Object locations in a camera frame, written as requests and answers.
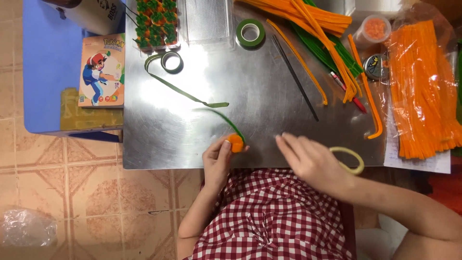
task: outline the paper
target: paper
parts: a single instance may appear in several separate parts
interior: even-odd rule
[[[435,173],[451,172],[450,150],[444,151],[442,153],[437,152],[436,156],[427,158],[426,160],[406,160],[398,156],[399,137],[398,131],[395,127],[395,119],[393,118],[393,112],[391,111],[390,107],[388,107],[387,126],[387,145],[385,147],[385,160],[383,161],[384,166]]]

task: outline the pokemon logo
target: pokemon logo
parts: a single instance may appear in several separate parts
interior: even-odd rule
[[[105,49],[114,49],[122,51],[122,48],[125,46],[125,42],[116,39],[104,39],[104,48]]]

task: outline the orange pom pom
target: orange pom pom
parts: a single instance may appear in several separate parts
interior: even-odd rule
[[[228,141],[231,143],[231,152],[233,153],[240,153],[244,148],[244,142],[242,138],[237,134],[232,134],[228,136]]]

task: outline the red checkered shirt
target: red checkered shirt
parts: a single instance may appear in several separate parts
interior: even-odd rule
[[[351,260],[337,201],[292,170],[232,173],[187,259]]]

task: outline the stainless steel table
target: stainless steel table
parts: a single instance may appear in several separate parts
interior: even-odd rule
[[[178,0],[180,22],[185,17],[180,11],[183,1]],[[134,0],[128,0],[128,5],[134,6]],[[184,60],[184,69],[171,75],[160,67],[159,61],[154,61],[150,72],[205,102],[230,103],[229,107],[218,110],[238,126],[250,146],[247,153],[235,156],[232,167],[288,167],[274,141],[275,135],[284,131],[305,135],[328,147],[350,148],[362,156],[366,166],[383,165],[385,135],[373,140],[365,138],[375,131],[367,98],[360,98],[367,114],[362,114],[354,103],[343,104],[342,89],[287,23],[240,2],[228,8],[232,10],[229,20],[232,30],[246,18],[262,22],[267,35],[259,49],[243,49],[234,42],[234,34],[229,35],[229,41],[213,43],[189,41],[190,34],[182,35],[186,41],[178,52]],[[193,13],[188,9],[186,15],[192,16]],[[271,41],[276,31],[266,23],[268,17],[281,26],[326,92],[328,106],[322,104],[320,93],[297,58],[288,56],[319,122],[314,120]],[[129,42],[136,38],[135,25],[129,19],[126,23]],[[358,26],[351,25],[351,32]],[[285,52],[291,54],[284,40],[279,39]],[[148,75],[143,69],[147,57],[127,44],[123,166],[125,169],[201,168],[201,155],[205,149],[220,136],[231,133],[232,129],[212,113],[192,111],[203,106]],[[380,86],[371,85],[371,88],[378,102]],[[339,154],[338,158],[347,165],[356,164],[353,157],[343,156]]]

